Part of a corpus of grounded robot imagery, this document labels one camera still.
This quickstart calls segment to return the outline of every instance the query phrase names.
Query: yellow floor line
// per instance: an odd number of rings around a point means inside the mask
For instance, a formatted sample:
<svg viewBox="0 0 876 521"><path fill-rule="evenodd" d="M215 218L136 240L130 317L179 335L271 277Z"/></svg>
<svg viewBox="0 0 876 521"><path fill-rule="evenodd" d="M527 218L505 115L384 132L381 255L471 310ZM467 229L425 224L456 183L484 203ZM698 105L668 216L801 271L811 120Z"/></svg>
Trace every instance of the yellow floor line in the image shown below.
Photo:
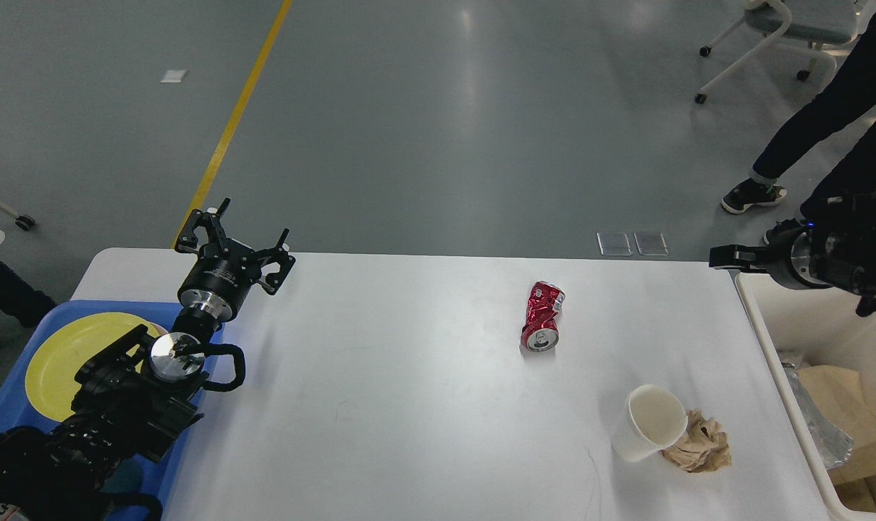
<svg viewBox="0 0 876 521"><path fill-rule="evenodd" d="M226 157L226 151L229 149L229 143L232 142L232 136L235 135L236 129L239 128L239 121L242 121L242 114L248 106L248 100L252 98L252 92L255 91L258 79L261 77L261 72L264 69L267 56L270 55L270 49L274 46L274 41L280 32L280 26L283 26L283 20L286 19L287 13L290 11L290 5L293 0L285 0L277 12L277 17L274 19L274 24L270 27L267 33L265 43L261 47L261 52L255 60L255 66L252 67L252 72L248 74L248 80L239 95L239 101L235 104L235 109L232 110L232 116L229 116L229 122L226 123L226 129L222 132L222 137L219 138L219 144L216 145L216 150L213 151L213 158L210 158L209 165L206 166L206 172L203 174L203 179L200 180L200 185L197 191L193 194L193 200L190 202L190 207L187 208L187 213L184 214L184 221L181 221L180 228L177 229L177 235L183 229L187 222L187 217L194 208L202 208L203 202L206 201L206 195L209 194L209 189L216 179L216 173L219 171L219 165L222 164L222 159ZM171 247L177 241L177 235L171 241Z"/></svg>

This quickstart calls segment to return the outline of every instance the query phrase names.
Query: sneaker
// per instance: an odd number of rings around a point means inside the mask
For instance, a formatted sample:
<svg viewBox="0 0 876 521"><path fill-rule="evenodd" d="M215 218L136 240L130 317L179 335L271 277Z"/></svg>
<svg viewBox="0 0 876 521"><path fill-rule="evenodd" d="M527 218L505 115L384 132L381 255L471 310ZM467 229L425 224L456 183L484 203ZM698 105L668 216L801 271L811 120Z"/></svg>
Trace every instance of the sneaker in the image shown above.
<svg viewBox="0 0 876 521"><path fill-rule="evenodd" d="M742 214L753 205L776 206L786 196L786 189L780 185L763 185L751 179L736 185L722 199L722 208L728 213Z"/></svg>
<svg viewBox="0 0 876 521"><path fill-rule="evenodd" d="M802 224L800 224L795 219L786 219L785 221L776 221L776 225L769 230L766 230L766 233L763 234L763 244L766 246L770 246L770 242L775 239L776 235L786 233L790 230L795 230L795 228L801 228Z"/></svg>

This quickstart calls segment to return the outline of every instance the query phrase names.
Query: robotic arm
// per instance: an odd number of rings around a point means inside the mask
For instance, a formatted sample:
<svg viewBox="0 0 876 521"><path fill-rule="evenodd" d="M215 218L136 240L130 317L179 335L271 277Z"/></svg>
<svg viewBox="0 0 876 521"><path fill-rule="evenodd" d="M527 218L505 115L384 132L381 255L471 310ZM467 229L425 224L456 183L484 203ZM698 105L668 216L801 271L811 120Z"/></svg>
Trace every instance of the robotic arm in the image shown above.
<svg viewBox="0 0 876 521"><path fill-rule="evenodd" d="M137 453L159 462L203 417L190 402L198 390L242 385L242 350L209 340L235 318L253 284L273 295L296 263L285 244L288 230L274 247L259 251L227 238L219 222L227 207L229 199L218 211L193 211L174 244L198 259L177 291L183 309L170 333L156 339L140 324L84 363L75 376L81 389L71 405L74 415L50 433L18 426L0 434L1 511L15 505L31 521L99 521L114 508L140 505L149 511L147 521L161 518L156 497L107 494L104 482ZM206 229L207 241L197 248L199 228ZM279 270L263 274L269 264ZM210 356L232 357L232 381L209 380L203 363ZM139 362L141 373L135 370Z"/></svg>
<svg viewBox="0 0 876 521"><path fill-rule="evenodd" d="M709 266L766 273L792 289L838 287L861 297L859 316L875 313L876 192L825 199L816 214L768 247L714 247Z"/></svg>

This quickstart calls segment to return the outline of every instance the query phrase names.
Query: crumpled paper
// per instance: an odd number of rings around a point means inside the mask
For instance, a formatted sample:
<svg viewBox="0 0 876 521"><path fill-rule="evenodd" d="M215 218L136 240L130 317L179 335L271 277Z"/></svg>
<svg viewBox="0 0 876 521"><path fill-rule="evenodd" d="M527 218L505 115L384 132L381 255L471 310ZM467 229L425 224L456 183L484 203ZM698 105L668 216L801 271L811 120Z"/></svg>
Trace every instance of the crumpled paper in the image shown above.
<svg viewBox="0 0 876 521"><path fill-rule="evenodd" d="M686 411L689 425L679 441L660 453L686 472L712 472L730 465L727 433L714 418L705 419L702 411Z"/></svg>

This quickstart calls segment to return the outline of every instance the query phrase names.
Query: human leg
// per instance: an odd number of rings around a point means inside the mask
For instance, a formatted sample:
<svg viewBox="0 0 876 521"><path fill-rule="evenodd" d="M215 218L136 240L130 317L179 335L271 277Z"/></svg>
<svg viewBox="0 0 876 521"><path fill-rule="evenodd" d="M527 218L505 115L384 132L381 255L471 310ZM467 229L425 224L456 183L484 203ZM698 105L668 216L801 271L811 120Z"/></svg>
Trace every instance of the human leg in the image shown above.
<svg viewBox="0 0 876 521"><path fill-rule="evenodd" d="M876 191L876 120L852 151L846 154L832 171L815 187L811 197L802 203L803 216L813 220L823 199L836 195L866 194Z"/></svg>
<svg viewBox="0 0 876 521"><path fill-rule="evenodd" d="M35 326L55 307L55 302L25 283L0 261L0 310L17 318L24 327Z"/></svg>
<svg viewBox="0 0 876 521"><path fill-rule="evenodd" d="M786 195L775 182L813 145L876 104L876 14L834 80L784 124L754 162L749 178L722 199L730 213L773 206Z"/></svg>

